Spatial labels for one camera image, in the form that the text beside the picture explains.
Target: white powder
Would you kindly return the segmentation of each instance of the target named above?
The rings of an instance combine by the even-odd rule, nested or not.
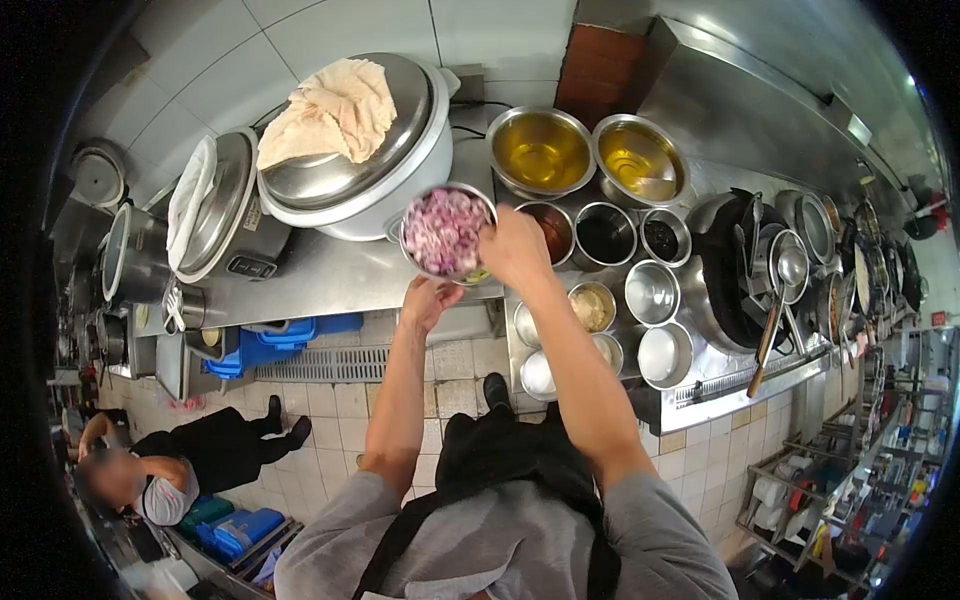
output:
[[[527,359],[523,367],[523,382],[533,394],[553,394],[557,391],[550,365],[546,362],[546,354],[542,351]]]
[[[650,329],[640,342],[639,360],[644,378],[662,381],[677,368],[677,341],[664,329]]]

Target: cooking oil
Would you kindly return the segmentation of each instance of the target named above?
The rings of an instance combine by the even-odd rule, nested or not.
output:
[[[678,189],[675,155],[652,134],[627,124],[601,135],[598,148],[607,170],[624,187],[646,200],[665,202]]]
[[[550,114],[520,114],[493,138],[497,164],[514,180],[555,190],[573,185],[589,166],[589,147],[580,133]]]

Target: metal ladle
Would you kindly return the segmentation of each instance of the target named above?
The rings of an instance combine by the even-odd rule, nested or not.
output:
[[[796,245],[785,246],[782,241],[785,239],[786,238],[781,238],[780,240],[780,256],[777,258],[777,275],[779,276],[780,286],[775,285],[774,288],[774,302],[770,308],[770,312],[767,314],[767,323],[766,326],[763,327],[763,336],[760,338],[760,344],[756,349],[756,372],[754,373],[754,378],[750,381],[750,386],[747,388],[747,397],[756,396],[760,382],[763,381],[767,360],[770,358],[770,351],[774,346],[777,323],[780,322],[780,318],[783,315],[783,308],[787,304],[787,289],[802,286],[806,280],[809,268],[806,252]]]

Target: chopped shallot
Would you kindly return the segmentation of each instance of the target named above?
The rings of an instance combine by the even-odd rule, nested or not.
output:
[[[491,222],[487,204],[455,188],[417,198],[403,217],[403,247],[427,273],[467,276],[480,267],[480,228]]]

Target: towel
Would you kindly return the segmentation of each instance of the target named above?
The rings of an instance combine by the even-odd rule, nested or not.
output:
[[[370,158],[396,119],[383,66],[340,59],[308,77],[259,143],[256,168],[300,156],[341,154],[351,162]]]

